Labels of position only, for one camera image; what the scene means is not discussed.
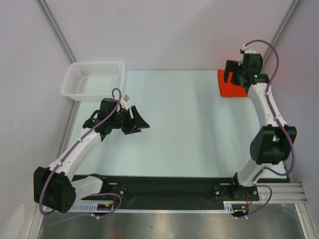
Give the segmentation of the orange t shirt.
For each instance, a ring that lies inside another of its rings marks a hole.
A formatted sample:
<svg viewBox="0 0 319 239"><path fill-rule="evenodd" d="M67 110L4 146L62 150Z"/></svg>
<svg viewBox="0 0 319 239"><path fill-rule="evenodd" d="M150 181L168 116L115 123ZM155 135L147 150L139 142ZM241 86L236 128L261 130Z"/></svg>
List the orange t shirt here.
<svg viewBox="0 0 319 239"><path fill-rule="evenodd" d="M224 98L247 98L248 94L245 92L244 88L241 86L236 86L231 83L232 72L229 73L228 80L225 83L224 80L224 70L219 69L217 72L218 87L221 97Z"/></svg>

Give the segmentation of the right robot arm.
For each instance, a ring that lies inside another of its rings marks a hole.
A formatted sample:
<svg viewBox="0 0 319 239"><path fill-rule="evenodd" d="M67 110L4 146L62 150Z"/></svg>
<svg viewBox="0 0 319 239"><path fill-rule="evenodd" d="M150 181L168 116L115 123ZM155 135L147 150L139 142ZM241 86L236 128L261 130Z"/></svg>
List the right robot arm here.
<svg viewBox="0 0 319 239"><path fill-rule="evenodd" d="M294 126L283 119L275 103L268 75L263 74L262 55L252 49L242 49L241 61L228 60L218 71L222 97L249 97L256 111L260 130L250 144L250 159L233 176L229 195L234 200L257 198L256 183L262 174L294 155L297 136Z"/></svg>

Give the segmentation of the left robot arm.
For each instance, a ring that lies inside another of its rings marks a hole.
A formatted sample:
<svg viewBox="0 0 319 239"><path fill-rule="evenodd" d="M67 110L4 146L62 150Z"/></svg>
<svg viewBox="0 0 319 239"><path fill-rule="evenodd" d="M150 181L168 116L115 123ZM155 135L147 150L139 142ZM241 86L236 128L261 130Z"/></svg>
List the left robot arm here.
<svg viewBox="0 0 319 239"><path fill-rule="evenodd" d="M120 129L123 134L141 132L150 125L140 116L135 106L128 107L125 100L104 98L99 109L83 123L76 141L47 167L38 167L33 174L34 201L40 212L68 212L74 203L88 196L105 199L110 187L105 178L98 174L73 181L73 177L90 152L97 147L112 130Z"/></svg>

